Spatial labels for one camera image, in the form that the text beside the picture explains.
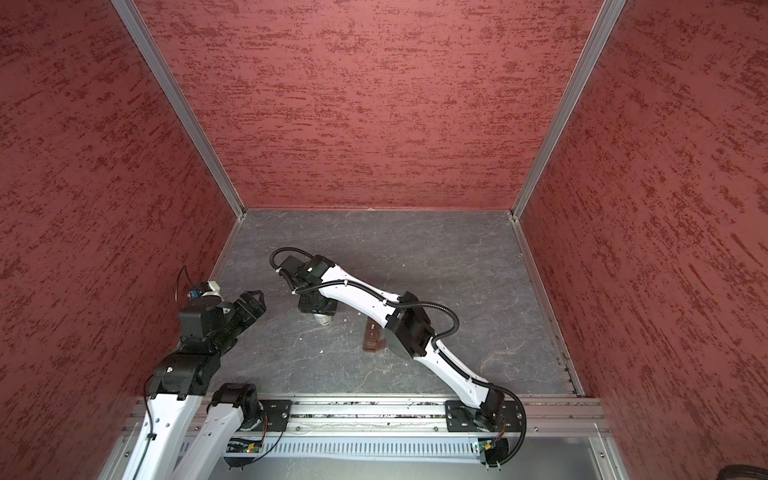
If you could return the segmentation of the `white bottle green cap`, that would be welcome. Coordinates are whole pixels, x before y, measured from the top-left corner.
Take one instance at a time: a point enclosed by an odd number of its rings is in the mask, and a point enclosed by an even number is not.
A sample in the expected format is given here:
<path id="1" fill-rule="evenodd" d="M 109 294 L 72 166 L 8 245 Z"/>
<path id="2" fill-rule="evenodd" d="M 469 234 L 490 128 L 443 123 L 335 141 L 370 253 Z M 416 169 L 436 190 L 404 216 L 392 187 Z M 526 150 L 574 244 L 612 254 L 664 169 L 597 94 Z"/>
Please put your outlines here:
<path id="1" fill-rule="evenodd" d="M 333 314 L 314 314 L 314 319 L 321 325 L 321 326 L 328 326 L 331 324 L 332 320 L 334 318 Z"/>

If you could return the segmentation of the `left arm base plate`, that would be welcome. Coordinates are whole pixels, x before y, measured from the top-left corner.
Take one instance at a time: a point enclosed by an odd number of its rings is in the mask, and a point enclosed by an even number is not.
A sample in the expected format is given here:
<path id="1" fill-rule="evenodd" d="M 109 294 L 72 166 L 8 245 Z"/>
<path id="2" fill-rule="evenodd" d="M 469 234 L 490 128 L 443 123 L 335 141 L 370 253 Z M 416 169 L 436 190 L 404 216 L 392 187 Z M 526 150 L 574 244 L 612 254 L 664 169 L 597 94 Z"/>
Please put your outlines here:
<path id="1" fill-rule="evenodd" d="M 283 399 L 262 399 L 261 416 L 257 429 L 266 432 L 284 432 L 291 417 L 293 402 Z"/>

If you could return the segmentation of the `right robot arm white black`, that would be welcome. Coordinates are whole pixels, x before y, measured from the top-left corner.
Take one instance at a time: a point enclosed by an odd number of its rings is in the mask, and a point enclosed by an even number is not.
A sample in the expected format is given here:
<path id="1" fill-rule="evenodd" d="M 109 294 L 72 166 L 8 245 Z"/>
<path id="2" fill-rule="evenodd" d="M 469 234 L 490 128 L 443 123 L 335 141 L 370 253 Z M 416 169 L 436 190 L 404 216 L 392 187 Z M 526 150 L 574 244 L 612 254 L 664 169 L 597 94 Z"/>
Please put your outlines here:
<path id="1" fill-rule="evenodd" d="M 306 261 L 289 255 L 273 268 L 299 297 L 301 312 L 326 325 L 340 304 L 353 308 L 382 329 L 386 346 L 397 356 L 425 366 L 448 385 L 479 430 L 497 428 L 505 394 L 444 344 L 459 327 L 458 316 L 448 307 L 421 301 L 410 292 L 377 289 L 320 255 Z"/>

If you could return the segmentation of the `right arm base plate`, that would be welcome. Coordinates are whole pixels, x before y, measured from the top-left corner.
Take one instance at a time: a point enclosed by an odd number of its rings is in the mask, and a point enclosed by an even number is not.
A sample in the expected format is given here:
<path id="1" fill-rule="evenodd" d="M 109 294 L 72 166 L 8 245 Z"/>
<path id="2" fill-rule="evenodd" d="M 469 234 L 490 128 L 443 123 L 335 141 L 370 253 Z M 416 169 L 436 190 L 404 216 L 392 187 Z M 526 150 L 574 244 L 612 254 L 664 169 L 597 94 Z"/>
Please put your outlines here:
<path id="1" fill-rule="evenodd" d="M 520 433 L 527 419 L 524 409 L 516 402 L 505 401 L 494 412 L 483 413 L 459 400 L 444 402 L 446 425 L 449 432 Z"/>

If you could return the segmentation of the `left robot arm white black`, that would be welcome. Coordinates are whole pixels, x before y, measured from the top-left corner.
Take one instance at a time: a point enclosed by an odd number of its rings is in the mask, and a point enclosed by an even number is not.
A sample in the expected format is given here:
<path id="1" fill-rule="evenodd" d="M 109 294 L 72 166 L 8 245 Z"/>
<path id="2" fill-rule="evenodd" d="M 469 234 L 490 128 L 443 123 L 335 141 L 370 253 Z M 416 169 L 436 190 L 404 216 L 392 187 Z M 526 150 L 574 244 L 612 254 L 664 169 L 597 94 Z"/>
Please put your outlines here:
<path id="1" fill-rule="evenodd" d="M 222 357 L 265 312 L 259 290 L 233 302 L 224 301 L 213 282 L 190 293 L 179 312 L 179 344 L 157 365 L 143 394 L 145 416 L 125 479 L 207 479 L 238 430 L 266 429 L 256 386 L 226 383 L 213 394 L 190 449 L 181 452 Z"/>

